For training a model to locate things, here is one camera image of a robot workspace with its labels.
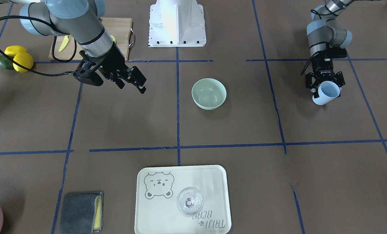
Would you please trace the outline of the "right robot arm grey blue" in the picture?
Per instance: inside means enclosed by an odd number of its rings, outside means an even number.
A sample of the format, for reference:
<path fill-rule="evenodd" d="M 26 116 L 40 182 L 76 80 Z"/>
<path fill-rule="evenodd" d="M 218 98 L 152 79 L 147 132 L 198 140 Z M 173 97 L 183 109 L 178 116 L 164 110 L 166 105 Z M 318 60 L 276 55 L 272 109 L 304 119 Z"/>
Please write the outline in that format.
<path fill-rule="evenodd" d="M 146 91 L 146 78 L 137 67 L 125 65 L 125 57 L 99 18 L 104 15 L 103 0 L 27 0 L 19 15 L 23 27 L 35 35 L 71 35 L 81 46 L 82 61 L 73 72 L 83 84 L 101 86 L 103 79 L 120 89 L 125 82 L 140 93 Z"/>

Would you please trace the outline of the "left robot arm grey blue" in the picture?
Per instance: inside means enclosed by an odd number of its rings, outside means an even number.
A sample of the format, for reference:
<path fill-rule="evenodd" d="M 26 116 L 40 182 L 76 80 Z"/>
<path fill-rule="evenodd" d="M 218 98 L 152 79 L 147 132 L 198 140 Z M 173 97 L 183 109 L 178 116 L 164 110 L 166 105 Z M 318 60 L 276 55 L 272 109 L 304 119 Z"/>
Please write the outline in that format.
<path fill-rule="evenodd" d="M 306 32 L 309 43 L 310 58 L 304 65 L 303 75 L 312 65 L 312 72 L 305 74 L 305 85 L 312 92 L 313 99 L 320 98 L 321 84 L 332 82 L 338 88 L 338 97 L 345 85 L 343 72 L 334 72 L 333 59 L 346 58 L 347 47 L 353 35 L 340 26 L 337 17 L 351 4 L 352 0 L 329 0 L 311 10 L 311 19 Z"/>

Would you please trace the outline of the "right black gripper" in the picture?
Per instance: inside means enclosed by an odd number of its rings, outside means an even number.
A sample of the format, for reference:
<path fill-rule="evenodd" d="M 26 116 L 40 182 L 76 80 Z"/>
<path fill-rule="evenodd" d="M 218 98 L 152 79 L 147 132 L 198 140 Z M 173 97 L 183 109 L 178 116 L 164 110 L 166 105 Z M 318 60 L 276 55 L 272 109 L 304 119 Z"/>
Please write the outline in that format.
<path fill-rule="evenodd" d="M 99 57 L 91 57 L 84 50 L 80 51 L 80 55 L 82 59 L 90 60 L 99 65 L 97 71 L 100 71 L 106 80 L 116 84 L 119 89 L 123 89 L 125 86 L 121 76 L 124 75 L 124 80 L 134 85 L 141 94 L 146 92 L 146 77 L 138 67 L 128 68 L 125 65 L 125 58 L 116 44 L 113 44 L 106 54 Z"/>

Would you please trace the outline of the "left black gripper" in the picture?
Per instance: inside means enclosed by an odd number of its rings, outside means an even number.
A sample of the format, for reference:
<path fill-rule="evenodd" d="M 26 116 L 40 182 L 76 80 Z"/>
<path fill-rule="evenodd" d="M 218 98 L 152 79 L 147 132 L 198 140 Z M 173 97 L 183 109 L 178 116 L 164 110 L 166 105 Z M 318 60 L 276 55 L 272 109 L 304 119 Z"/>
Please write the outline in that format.
<path fill-rule="evenodd" d="M 312 59 L 312 73 L 305 75 L 305 86 L 312 92 L 313 98 L 319 98 L 318 86 L 320 82 L 332 81 L 339 89 L 345 85 L 343 72 L 333 71 L 333 59 L 346 58 L 348 56 L 346 49 L 326 49 L 320 51 Z"/>

